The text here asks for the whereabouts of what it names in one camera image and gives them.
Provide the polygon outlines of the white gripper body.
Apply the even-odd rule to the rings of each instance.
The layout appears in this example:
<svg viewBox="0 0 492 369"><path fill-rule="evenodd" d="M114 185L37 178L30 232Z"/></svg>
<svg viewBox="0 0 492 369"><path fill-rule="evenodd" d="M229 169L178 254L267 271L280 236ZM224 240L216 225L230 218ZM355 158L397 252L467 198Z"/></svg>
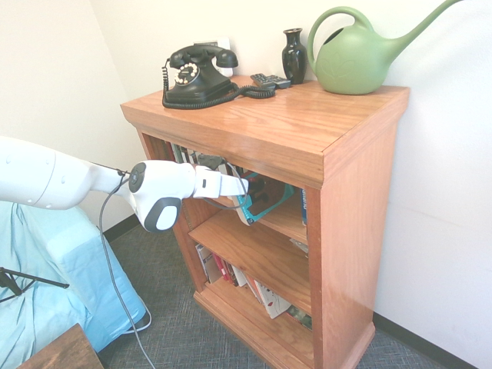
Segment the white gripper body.
<svg viewBox="0 0 492 369"><path fill-rule="evenodd" d="M248 192L248 181L205 166L195 166L195 198L219 198L221 196L240 196Z"/></svg>

